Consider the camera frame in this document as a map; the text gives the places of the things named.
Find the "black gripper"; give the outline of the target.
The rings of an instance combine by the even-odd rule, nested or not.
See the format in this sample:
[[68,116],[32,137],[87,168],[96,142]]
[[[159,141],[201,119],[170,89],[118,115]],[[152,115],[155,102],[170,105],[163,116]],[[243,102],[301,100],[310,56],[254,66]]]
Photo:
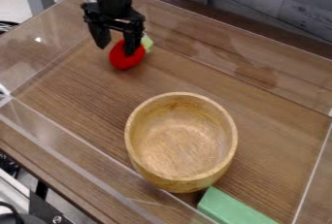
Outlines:
[[109,31],[123,32],[124,55],[135,53],[140,46],[144,34],[146,17],[132,7],[128,7],[119,15],[107,14],[97,3],[83,3],[83,20],[88,25],[96,46],[104,49],[111,41]]

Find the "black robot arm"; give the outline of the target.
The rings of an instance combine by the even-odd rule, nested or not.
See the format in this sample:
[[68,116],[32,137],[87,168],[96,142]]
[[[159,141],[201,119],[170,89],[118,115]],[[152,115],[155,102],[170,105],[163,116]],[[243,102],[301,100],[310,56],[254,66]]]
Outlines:
[[138,50],[144,35],[146,17],[134,9],[132,0],[96,0],[81,4],[83,20],[100,49],[111,41],[109,31],[123,34],[124,55]]

